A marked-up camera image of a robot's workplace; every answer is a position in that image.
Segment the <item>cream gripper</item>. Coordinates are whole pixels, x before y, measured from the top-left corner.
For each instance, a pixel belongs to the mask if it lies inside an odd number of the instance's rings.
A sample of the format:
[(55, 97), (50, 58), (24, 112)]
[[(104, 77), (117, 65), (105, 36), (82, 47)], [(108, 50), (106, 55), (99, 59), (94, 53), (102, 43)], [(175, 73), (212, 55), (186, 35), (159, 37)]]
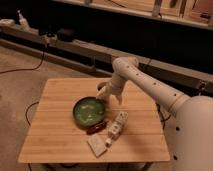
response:
[(111, 84), (107, 83), (97, 93), (96, 98), (104, 101), (108, 101), (109, 97), (114, 95), (118, 101), (118, 104), (122, 104), (122, 89), (115, 88)]

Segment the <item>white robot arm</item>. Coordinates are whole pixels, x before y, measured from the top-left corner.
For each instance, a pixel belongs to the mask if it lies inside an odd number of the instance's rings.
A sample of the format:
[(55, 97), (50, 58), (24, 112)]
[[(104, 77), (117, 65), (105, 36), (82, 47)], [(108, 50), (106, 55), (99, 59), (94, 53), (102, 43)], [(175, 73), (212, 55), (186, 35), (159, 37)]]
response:
[(173, 131), (172, 171), (213, 171), (213, 98), (189, 95), (140, 71), (135, 57), (113, 60), (113, 74), (99, 90), (98, 99), (122, 93), (132, 81), (176, 118)]

